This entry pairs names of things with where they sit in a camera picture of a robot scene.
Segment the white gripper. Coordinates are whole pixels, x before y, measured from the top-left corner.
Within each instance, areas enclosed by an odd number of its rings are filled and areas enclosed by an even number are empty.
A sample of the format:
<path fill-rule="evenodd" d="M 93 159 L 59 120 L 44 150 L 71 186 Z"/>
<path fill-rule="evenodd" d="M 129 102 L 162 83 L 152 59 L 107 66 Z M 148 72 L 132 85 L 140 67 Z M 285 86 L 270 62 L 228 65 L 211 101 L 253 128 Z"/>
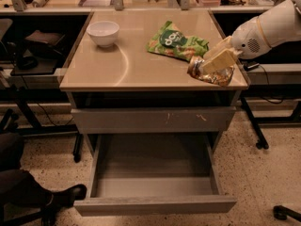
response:
<path fill-rule="evenodd" d="M 241 24 L 217 45 L 211 48 L 204 56 L 201 68 L 205 74 L 214 73 L 236 63 L 240 55 L 242 59 L 253 59 L 265 55 L 271 50 L 266 37 L 261 29 L 259 17 Z"/>

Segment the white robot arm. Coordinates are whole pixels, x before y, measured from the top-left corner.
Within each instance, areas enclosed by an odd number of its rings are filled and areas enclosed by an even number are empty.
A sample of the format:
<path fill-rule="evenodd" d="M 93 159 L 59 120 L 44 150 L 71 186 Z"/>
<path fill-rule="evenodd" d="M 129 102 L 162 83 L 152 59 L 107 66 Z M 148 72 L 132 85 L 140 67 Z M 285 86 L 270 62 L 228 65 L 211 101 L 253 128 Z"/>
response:
<path fill-rule="evenodd" d="M 288 41 L 301 40 L 301 0 L 285 0 L 239 25 L 231 36 L 208 51 L 199 63 L 204 74 L 215 73 L 253 59 Z"/>

